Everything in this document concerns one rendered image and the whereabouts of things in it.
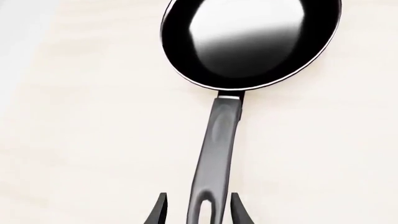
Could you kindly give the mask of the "black frying pan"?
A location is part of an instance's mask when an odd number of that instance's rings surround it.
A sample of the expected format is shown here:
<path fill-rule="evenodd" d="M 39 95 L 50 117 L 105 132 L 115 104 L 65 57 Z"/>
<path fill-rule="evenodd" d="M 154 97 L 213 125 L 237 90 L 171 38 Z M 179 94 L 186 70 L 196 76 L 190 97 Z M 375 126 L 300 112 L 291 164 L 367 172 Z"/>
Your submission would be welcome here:
<path fill-rule="evenodd" d="M 245 92 L 310 65 L 336 33 L 341 8 L 342 0 L 170 0 L 160 26 L 165 56 L 184 79 L 218 92 L 186 224 L 198 224 L 204 201 L 211 203 L 210 224 L 222 224 Z"/>

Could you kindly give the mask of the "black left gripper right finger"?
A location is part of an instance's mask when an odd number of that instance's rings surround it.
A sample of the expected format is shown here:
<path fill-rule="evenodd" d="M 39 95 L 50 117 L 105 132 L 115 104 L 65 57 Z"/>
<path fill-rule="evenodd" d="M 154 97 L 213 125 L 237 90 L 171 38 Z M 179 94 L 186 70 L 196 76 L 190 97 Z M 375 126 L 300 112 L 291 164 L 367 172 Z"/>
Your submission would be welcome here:
<path fill-rule="evenodd" d="M 233 224 L 254 224 L 236 192 L 231 194 L 230 210 Z"/>

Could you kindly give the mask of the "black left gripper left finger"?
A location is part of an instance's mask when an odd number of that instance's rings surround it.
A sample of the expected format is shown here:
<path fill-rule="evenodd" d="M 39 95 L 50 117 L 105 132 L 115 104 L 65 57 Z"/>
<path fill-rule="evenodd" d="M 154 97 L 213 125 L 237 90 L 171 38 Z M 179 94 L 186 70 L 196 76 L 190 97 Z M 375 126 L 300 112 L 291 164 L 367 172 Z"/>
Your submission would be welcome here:
<path fill-rule="evenodd" d="M 167 209 L 167 194 L 162 192 L 159 194 L 159 197 L 144 224 L 165 224 L 167 218 Z"/>

